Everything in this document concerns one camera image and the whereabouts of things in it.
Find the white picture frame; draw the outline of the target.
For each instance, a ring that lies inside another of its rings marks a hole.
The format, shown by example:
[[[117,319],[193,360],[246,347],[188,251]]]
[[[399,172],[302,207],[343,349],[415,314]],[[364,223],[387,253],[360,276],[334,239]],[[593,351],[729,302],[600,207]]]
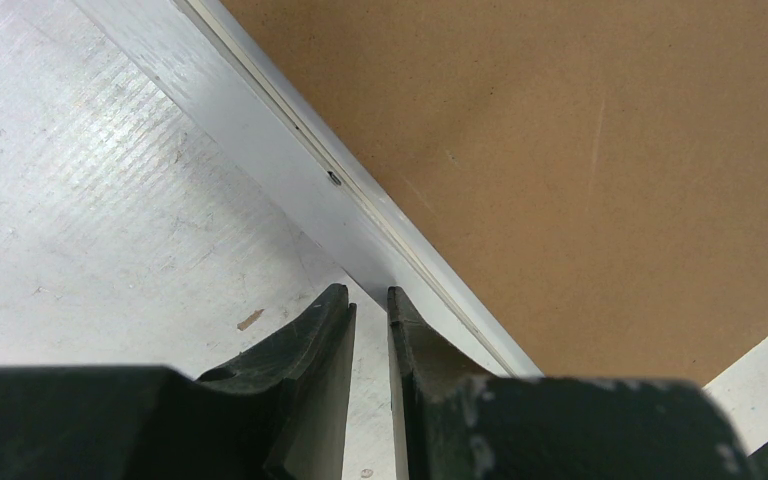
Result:
[[[84,1],[377,303],[768,443],[768,1]]]

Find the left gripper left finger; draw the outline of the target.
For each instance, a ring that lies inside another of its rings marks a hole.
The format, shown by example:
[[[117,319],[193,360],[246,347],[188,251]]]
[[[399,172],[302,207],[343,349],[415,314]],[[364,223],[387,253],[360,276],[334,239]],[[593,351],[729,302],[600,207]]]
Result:
[[[191,379],[165,366],[0,367],[0,479],[338,479],[356,307],[328,286]]]

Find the white brown backing board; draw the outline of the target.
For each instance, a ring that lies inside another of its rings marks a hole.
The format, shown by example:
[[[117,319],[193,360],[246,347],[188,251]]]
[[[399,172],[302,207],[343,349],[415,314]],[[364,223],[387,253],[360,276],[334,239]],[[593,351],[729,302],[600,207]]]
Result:
[[[768,334],[768,1],[230,1],[534,363]]]

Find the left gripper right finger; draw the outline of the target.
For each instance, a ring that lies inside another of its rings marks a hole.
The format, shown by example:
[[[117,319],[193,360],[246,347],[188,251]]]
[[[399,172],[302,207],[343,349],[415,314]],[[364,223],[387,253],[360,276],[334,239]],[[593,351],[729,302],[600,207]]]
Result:
[[[756,479],[722,411],[675,379],[500,377],[387,294],[401,479]]]

